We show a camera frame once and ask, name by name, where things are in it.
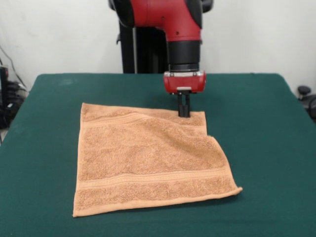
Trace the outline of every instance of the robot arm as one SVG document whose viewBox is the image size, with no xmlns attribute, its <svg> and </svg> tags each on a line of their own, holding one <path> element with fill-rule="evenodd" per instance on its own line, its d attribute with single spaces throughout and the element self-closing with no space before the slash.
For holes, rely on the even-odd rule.
<svg viewBox="0 0 316 237">
<path fill-rule="evenodd" d="M 165 32 L 169 71 L 164 74 L 168 93 L 178 96 L 202 92 L 200 72 L 202 14 L 213 0 L 112 0 L 121 23 L 128 27 L 157 27 Z M 179 116 L 190 116 L 190 105 L 179 100 Z"/>
</svg>

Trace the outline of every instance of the green tablecloth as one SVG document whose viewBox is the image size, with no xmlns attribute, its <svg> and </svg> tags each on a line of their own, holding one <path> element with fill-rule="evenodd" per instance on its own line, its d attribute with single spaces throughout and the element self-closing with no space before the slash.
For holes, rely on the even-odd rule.
<svg viewBox="0 0 316 237">
<path fill-rule="evenodd" d="M 278 75 L 208 75 L 192 95 L 236 197 L 73 218 L 82 102 L 176 110 L 162 75 L 37 79 L 0 147 L 0 236 L 316 236 L 316 128 Z"/>
</svg>

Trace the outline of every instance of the black stand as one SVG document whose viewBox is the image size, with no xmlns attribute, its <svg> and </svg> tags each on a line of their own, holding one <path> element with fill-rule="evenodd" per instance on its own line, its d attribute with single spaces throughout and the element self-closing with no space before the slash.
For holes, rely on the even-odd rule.
<svg viewBox="0 0 316 237">
<path fill-rule="evenodd" d="M 124 73 L 168 71 L 165 33 L 152 27 L 131 29 L 119 24 Z"/>
</svg>

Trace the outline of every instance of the table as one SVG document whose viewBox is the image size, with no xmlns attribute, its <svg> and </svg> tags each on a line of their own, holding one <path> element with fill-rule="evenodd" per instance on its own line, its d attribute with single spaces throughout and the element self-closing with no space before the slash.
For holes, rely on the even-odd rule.
<svg viewBox="0 0 316 237">
<path fill-rule="evenodd" d="M 82 102 L 176 110 L 162 75 L 41 75 L 0 147 L 0 236 L 316 236 L 316 127 L 277 74 L 208 75 L 191 96 L 235 197 L 73 218 Z"/>
</svg>

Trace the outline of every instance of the towel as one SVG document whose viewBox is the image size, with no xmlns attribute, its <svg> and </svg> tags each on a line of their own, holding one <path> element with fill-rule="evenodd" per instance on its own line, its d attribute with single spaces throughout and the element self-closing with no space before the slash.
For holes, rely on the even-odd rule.
<svg viewBox="0 0 316 237">
<path fill-rule="evenodd" d="M 224 198 L 237 187 L 204 112 L 83 104 L 73 216 Z"/>
</svg>

